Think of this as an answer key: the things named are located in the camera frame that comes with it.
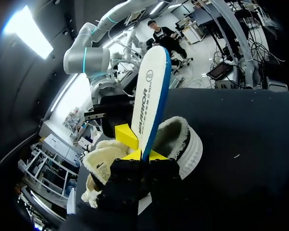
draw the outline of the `shoe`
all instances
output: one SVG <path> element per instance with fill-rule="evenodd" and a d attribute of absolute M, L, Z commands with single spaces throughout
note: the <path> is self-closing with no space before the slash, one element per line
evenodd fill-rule
<path fill-rule="evenodd" d="M 182 179 L 195 169 L 202 156 L 202 142 L 199 136 L 188 125 L 188 122 L 179 116 L 172 117 L 159 125 L 152 149 L 167 158 L 177 160 Z M 84 157 L 84 166 L 92 173 L 93 178 L 96 177 L 92 179 L 92 186 L 87 187 L 87 191 L 83 194 L 83 198 L 89 201 L 90 205 L 96 205 L 96 197 L 99 194 L 97 190 L 100 187 L 97 187 L 96 181 L 105 185 L 110 176 L 110 166 L 113 161 L 132 152 L 132 149 L 118 141 L 101 141 L 96 145 L 95 151 Z M 139 200 L 138 214 L 142 213 L 151 202 L 151 194 L 145 193 L 145 196 Z"/>
<path fill-rule="evenodd" d="M 188 125 L 187 120 L 175 116 L 159 125 L 152 150 L 164 157 L 174 158 L 180 167 L 181 179 L 184 179 L 198 165 L 203 147 L 200 137 Z M 151 202 L 149 193 L 139 201 L 138 214 L 141 214 Z"/>

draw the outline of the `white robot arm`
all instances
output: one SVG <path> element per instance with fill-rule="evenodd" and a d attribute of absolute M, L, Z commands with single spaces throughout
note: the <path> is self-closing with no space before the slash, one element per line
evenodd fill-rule
<path fill-rule="evenodd" d="M 118 91 L 116 82 L 107 78 L 106 72 L 110 62 L 110 52 L 107 48 L 94 48 L 92 42 L 98 42 L 111 28 L 129 14 L 141 11 L 142 9 L 158 2 L 158 0 L 127 0 L 118 4 L 108 11 L 100 20 L 97 26 L 85 23 L 80 29 L 73 45 L 68 49 L 63 58 L 64 71 L 67 74 L 85 73 L 88 76 L 91 86 L 91 97 L 93 105 L 99 104 L 101 95 L 100 89 L 114 88 Z M 134 40 L 135 34 L 128 35 Z M 130 59 L 131 52 L 126 51 L 123 60 Z"/>

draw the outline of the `white sole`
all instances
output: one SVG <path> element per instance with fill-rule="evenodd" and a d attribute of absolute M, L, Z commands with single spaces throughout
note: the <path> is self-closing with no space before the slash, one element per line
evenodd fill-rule
<path fill-rule="evenodd" d="M 202 156 L 202 142 L 200 137 L 196 134 L 196 132 L 188 126 L 190 131 L 190 140 L 189 144 L 184 151 L 184 154 L 177 161 L 180 166 L 179 174 L 182 179 L 187 177 L 198 165 L 201 156 Z M 138 215 L 141 214 L 145 208 L 147 208 L 152 202 L 151 194 L 149 193 L 146 197 L 141 199 L 138 204 Z"/>

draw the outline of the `insole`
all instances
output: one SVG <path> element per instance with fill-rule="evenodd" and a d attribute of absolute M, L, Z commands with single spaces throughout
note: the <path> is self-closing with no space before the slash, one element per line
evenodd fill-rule
<path fill-rule="evenodd" d="M 142 159 L 150 155 L 168 96 L 171 60 L 161 46 L 151 48 L 140 65 L 131 129 L 139 140 Z"/>

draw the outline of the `person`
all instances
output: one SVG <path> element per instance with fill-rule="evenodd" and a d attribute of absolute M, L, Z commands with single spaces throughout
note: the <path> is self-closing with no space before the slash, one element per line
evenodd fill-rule
<path fill-rule="evenodd" d="M 154 44 L 155 46 L 160 45 L 166 48 L 170 56 L 171 51 L 175 51 L 184 58 L 184 62 L 187 61 L 186 51 L 180 46 L 179 42 L 175 40 L 175 37 L 177 35 L 175 32 L 165 26 L 159 27 L 154 20 L 150 20 L 148 22 L 148 26 L 154 30 L 153 37 L 156 41 L 156 43 Z M 172 60 L 171 64 L 178 66 L 181 64 L 181 61 Z"/>

